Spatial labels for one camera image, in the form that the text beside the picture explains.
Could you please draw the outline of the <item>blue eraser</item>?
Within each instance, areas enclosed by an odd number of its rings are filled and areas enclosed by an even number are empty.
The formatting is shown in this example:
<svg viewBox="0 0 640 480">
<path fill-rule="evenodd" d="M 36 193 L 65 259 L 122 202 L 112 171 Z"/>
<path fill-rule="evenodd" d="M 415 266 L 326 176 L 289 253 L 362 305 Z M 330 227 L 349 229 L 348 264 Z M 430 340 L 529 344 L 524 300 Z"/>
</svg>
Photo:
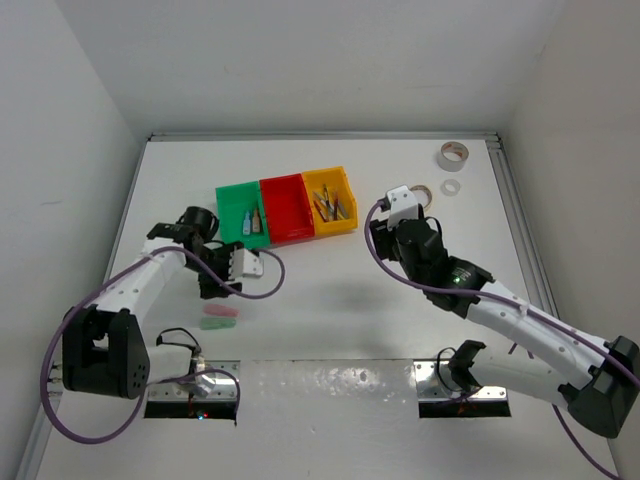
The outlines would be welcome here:
<svg viewBox="0 0 640 480">
<path fill-rule="evenodd" d="M 252 214 L 246 211 L 243 219 L 242 234 L 248 236 L 252 233 Z"/>
</svg>

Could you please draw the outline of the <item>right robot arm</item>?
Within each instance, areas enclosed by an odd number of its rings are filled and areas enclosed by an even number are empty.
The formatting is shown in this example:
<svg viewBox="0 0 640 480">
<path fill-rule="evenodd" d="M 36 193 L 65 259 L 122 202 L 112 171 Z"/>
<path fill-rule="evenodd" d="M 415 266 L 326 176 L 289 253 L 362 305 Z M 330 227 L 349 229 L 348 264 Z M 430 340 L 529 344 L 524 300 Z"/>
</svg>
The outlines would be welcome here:
<svg viewBox="0 0 640 480">
<path fill-rule="evenodd" d="M 574 330 L 517 297 L 486 270 L 449 255 L 434 218 L 403 220 L 393 228 L 371 220 L 365 240 L 378 264 L 399 263 L 399 281 L 436 307 L 525 349 L 518 362 L 482 341 L 464 341 L 446 365 L 455 389 L 501 385 L 564 408 L 599 436 L 619 436 L 639 395 L 638 344 Z"/>
</svg>

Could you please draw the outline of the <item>pink eraser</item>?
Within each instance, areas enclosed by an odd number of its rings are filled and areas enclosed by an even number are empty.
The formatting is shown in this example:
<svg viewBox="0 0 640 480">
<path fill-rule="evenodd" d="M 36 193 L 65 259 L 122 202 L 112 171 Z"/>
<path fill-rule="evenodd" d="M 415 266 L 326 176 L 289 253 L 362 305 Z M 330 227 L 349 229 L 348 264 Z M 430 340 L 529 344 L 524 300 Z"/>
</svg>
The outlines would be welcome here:
<svg viewBox="0 0 640 480">
<path fill-rule="evenodd" d="M 237 318 L 239 311 L 233 307 L 220 304 L 205 304 L 203 313 L 211 317 Z"/>
</svg>

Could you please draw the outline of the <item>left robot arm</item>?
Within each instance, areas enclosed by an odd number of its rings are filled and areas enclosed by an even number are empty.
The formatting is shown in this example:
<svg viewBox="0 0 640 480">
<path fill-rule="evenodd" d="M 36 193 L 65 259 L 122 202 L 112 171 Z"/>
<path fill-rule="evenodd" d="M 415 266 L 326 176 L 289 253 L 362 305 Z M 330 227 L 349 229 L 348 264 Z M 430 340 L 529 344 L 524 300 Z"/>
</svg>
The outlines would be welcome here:
<svg viewBox="0 0 640 480">
<path fill-rule="evenodd" d="M 204 298 L 224 297 L 241 286 L 234 261 L 240 242 L 209 247 L 217 222 L 203 208 L 190 207 L 175 223 L 158 223 L 140 255 L 87 306 L 62 335 L 62 378 L 66 389 L 135 399 L 152 383 L 190 374 L 195 347 L 147 345 L 142 324 L 171 279 L 185 269 L 198 275 Z"/>
</svg>

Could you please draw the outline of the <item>orange eraser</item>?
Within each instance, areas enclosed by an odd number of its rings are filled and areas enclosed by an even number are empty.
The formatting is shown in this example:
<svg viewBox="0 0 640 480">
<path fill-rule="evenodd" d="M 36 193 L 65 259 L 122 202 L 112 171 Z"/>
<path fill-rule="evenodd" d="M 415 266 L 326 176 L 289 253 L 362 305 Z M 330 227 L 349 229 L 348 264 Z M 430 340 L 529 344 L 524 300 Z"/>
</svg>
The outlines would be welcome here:
<svg viewBox="0 0 640 480">
<path fill-rule="evenodd" d="M 261 217 L 257 208 L 254 209 L 252 214 L 251 229 L 255 234 L 259 234 L 262 231 Z"/>
</svg>

